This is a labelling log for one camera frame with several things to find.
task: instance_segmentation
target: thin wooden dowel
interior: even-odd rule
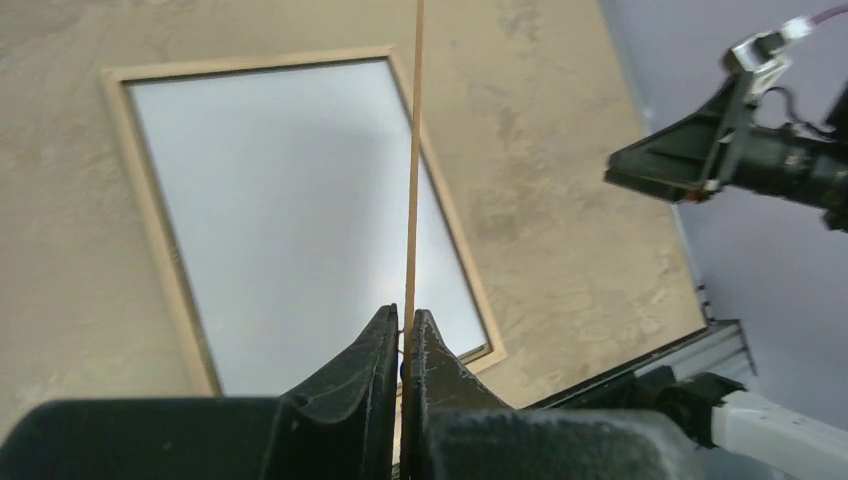
[[[403,315],[403,378],[401,421],[403,425],[410,425],[414,421],[411,418],[412,389],[412,347],[410,339],[413,336],[412,323],[415,319],[415,257],[417,250],[418,233],[418,165],[421,156],[421,64],[423,62],[424,47],[424,0],[417,0],[415,14],[415,63],[412,76],[412,149],[409,160],[409,219],[407,223],[406,237],[406,295]],[[400,475],[402,479],[409,478],[409,445],[410,436],[406,429],[402,428],[401,450],[400,450]]]

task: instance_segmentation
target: beige wall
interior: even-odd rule
[[[430,0],[424,118],[510,357],[516,405],[697,328],[665,206],[600,183],[636,139],[589,0]],[[189,382],[98,83],[101,68],[395,44],[412,0],[0,5],[0,432],[62,396]]]

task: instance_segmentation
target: picture frame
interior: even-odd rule
[[[222,395],[221,384],[212,362],[210,348],[195,305],[192,288],[181,261],[162,192],[151,165],[140,121],[127,87],[138,83],[170,79],[246,74],[371,60],[385,60],[388,63],[398,94],[403,100],[407,117],[411,120],[411,88],[398,55],[391,47],[129,66],[109,68],[101,72],[106,103],[114,122],[120,151],[135,193],[169,312],[177,326],[182,353],[191,380],[191,390],[194,394]],[[421,152],[486,335],[487,341],[482,349],[459,357],[469,370],[478,373],[506,358],[506,352],[438,156],[423,126]]]

